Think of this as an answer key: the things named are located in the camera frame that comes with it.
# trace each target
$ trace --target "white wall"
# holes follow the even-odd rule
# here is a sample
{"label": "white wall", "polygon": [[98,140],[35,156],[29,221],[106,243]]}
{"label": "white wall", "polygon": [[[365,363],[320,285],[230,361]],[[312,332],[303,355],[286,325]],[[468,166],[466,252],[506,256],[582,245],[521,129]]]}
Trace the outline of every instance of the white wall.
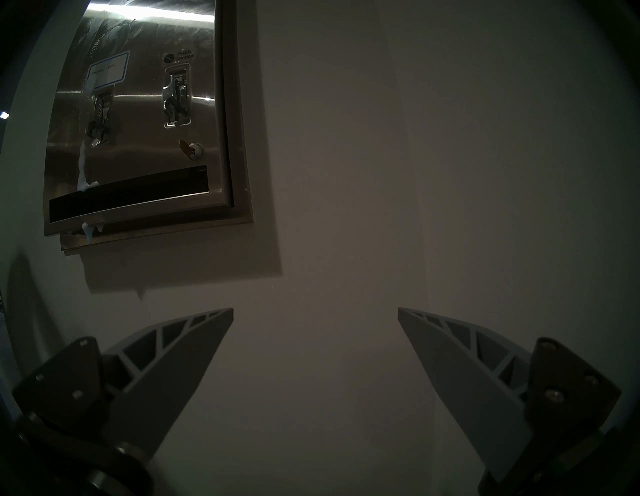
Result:
{"label": "white wall", "polygon": [[398,305],[560,339],[628,409],[636,89],[572,3],[431,4],[242,3],[255,224],[69,257],[42,235],[42,172],[83,6],[47,25],[0,155],[0,288],[13,328],[44,335],[23,360],[236,309],[156,456],[164,492],[472,494],[481,463]]}
{"label": "white wall", "polygon": [[[640,99],[577,2],[378,3],[424,229],[429,309],[640,384]],[[434,494],[483,468],[436,402]]]}
{"label": "white wall", "polygon": [[108,346],[155,321],[235,308],[156,456],[174,493],[423,492],[433,395],[396,314],[399,305],[425,304],[424,249],[376,7],[261,3],[259,60],[247,41],[252,9],[243,7],[255,225],[66,257],[42,235],[42,174],[68,26],[81,10],[64,4],[47,26],[5,134],[0,284],[8,307],[29,293],[12,294],[30,285],[9,281],[12,266],[14,281],[28,272],[27,258],[43,300],[33,311],[45,307],[47,332],[55,327],[65,341],[91,333]]}

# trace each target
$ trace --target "dispensing slot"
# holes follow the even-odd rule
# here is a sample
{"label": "dispensing slot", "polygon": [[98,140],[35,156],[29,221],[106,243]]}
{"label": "dispensing slot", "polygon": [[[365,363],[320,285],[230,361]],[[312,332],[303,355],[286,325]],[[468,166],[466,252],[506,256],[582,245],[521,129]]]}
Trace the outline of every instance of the dispensing slot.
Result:
{"label": "dispensing slot", "polygon": [[80,215],[209,192],[207,168],[195,166],[96,186],[49,200],[51,222]]}

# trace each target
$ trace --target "sticker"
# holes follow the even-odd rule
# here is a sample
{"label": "sticker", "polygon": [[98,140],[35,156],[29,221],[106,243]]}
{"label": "sticker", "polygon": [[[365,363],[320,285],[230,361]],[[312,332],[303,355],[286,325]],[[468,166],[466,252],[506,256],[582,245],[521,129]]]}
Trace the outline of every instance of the sticker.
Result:
{"label": "sticker", "polygon": [[129,63],[130,52],[123,52],[113,57],[100,60],[89,66],[87,81],[95,78],[93,89],[97,90],[103,86],[121,83],[127,74],[127,64]]}
{"label": "sticker", "polygon": [[188,62],[195,58],[196,52],[193,49],[180,50],[179,52],[166,53],[163,55],[162,62],[165,64]]}

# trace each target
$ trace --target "screw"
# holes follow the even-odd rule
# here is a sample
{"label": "screw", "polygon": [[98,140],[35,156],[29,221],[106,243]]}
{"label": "screw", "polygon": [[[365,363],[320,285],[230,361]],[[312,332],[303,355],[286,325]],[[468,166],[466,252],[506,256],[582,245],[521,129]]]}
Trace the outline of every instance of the screw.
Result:
{"label": "screw", "polygon": [[592,376],[590,374],[587,374],[587,375],[585,375],[584,378],[587,379],[587,382],[589,384],[591,384],[592,386],[597,386],[598,384],[600,384],[600,381],[598,381],[598,378],[596,376]]}
{"label": "screw", "polygon": [[552,343],[551,341],[540,341],[540,346],[542,346],[543,348],[547,348],[551,351],[555,351],[557,349],[557,346]]}
{"label": "screw", "polygon": [[564,401],[564,394],[558,389],[549,388],[545,391],[545,396],[554,403],[562,403]]}

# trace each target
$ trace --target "black opening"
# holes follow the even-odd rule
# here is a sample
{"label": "black opening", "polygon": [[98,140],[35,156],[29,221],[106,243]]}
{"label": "black opening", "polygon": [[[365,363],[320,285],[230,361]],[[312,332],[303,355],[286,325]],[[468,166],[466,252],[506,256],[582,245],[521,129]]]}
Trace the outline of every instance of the black opening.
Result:
{"label": "black opening", "polygon": [[49,222],[176,196],[209,192],[202,165],[95,186],[49,200]]}
{"label": "black opening", "polygon": [[139,371],[144,370],[156,357],[156,331],[152,330],[137,341],[129,344],[124,349],[124,353]]}

